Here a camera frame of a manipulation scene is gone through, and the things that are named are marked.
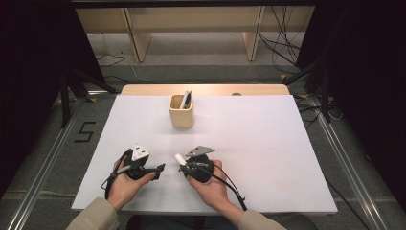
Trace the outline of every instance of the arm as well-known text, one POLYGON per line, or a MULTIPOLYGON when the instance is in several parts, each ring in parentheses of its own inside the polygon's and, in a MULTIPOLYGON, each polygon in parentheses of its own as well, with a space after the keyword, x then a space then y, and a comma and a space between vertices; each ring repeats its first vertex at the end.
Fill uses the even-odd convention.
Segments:
POLYGON ((155 173, 152 172, 139 180, 133 180, 125 173, 119 174, 111 185, 108 199, 96 198, 71 222, 67 229, 117 229, 119 226, 117 213, 154 176, 155 173))
MULTIPOLYGON (((222 168, 221 161, 213 161, 215 165, 222 168)), ((214 174, 223 180, 226 180, 226 175, 217 167, 214 168, 214 174)), ((192 187, 202 197, 203 201, 214 208, 218 213, 228 219, 235 227, 240 230, 250 229, 272 229, 283 230, 275 221, 266 218, 265 216, 255 211, 244 212, 241 208, 234 205, 227 196, 226 186, 215 178, 211 178, 206 183, 200 183, 194 178, 188 176, 188 181, 192 187)))

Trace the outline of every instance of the person's left hand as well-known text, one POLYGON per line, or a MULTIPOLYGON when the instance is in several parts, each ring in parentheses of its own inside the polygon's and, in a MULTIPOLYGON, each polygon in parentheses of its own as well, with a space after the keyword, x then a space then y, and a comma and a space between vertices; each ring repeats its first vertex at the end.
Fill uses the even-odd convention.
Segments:
MULTIPOLYGON (((124 160, 120 164, 120 168, 124 166, 124 160)), ((133 180, 126 173, 121 173, 114 180, 111 185, 110 193, 108 194, 107 201, 116 209, 116 211, 122 210, 122 208, 131 201, 138 191, 146 185, 155 176, 155 172, 146 174, 138 180, 133 180)))

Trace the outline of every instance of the black stand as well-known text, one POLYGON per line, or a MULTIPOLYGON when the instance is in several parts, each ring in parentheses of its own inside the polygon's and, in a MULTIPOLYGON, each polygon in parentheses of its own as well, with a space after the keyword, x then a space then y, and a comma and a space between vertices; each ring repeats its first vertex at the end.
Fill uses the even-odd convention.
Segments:
POLYGON ((94 79, 93 77, 87 75, 86 73, 80 70, 71 69, 69 71, 62 73, 62 76, 60 77, 60 98, 62 100, 62 112, 63 112, 62 114, 63 121, 61 126, 62 128, 66 126, 71 117, 68 87, 72 90, 72 92, 75 94, 77 98, 85 98, 89 95, 89 92, 83 85, 85 81, 91 82, 96 86, 106 90, 109 93, 112 94, 121 93, 121 91, 118 91, 117 89, 111 87, 110 85, 104 82, 94 79))
POLYGON ((329 73, 327 70, 327 55, 330 53, 333 44, 337 44, 338 35, 343 32, 343 25, 349 17, 352 11, 353 4, 349 4, 348 7, 341 13, 334 29, 331 31, 327 38, 326 45, 322 49, 319 57, 300 73, 294 75, 293 77, 283 81, 284 85, 289 85, 307 75, 309 79, 304 87, 307 93, 315 93, 322 84, 322 114, 326 118, 326 121, 330 122, 328 116, 328 84, 329 84, 329 73))

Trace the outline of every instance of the person's right hand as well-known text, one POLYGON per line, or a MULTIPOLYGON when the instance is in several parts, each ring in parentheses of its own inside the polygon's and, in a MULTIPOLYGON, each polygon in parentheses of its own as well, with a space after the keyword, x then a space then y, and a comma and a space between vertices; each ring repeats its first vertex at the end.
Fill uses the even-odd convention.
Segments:
MULTIPOLYGON (((224 181, 227 180, 226 175, 220 170, 222 168, 221 161, 213 160, 213 163, 215 164, 213 174, 220 177, 224 181)), ((225 203, 230 202, 229 198, 227 197, 226 185, 221 181, 212 177, 208 182, 201 183, 189 175, 187 178, 189 184, 197 190, 203 201, 212 208, 217 210, 219 205, 224 205, 225 203)))

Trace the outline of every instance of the hand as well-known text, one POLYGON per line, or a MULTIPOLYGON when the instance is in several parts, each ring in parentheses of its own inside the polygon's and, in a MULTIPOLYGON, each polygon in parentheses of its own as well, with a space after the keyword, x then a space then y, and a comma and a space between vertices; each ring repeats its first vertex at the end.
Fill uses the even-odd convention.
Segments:
MULTIPOLYGON (((125 159, 120 164, 119 169, 124 166, 124 161, 125 159)), ((117 166, 117 164, 119 164, 119 161, 116 161, 116 163, 114 163, 113 169, 117 166)), ((126 173, 119 174, 111 185, 107 201, 110 202, 111 205, 113 205, 114 209, 116 209, 117 212, 122 210, 126 203, 134 198, 141 187, 152 180, 154 176, 155 172, 151 172, 144 175, 138 180, 133 180, 129 178, 126 173)))
MULTIPOLYGON (((213 174, 226 181, 227 176, 220 170, 222 169, 221 161, 213 160, 213 163, 217 166, 214 167, 213 174)), ((189 184, 197 190, 197 192, 200 194, 203 201, 207 205, 211 206, 218 213, 223 215, 235 227, 238 227, 239 219, 241 218, 244 211, 230 202, 229 198, 227 197, 226 185, 223 184, 223 182, 213 177, 210 178, 210 180, 206 183, 200 183, 189 175, 187 178, 189 184)))

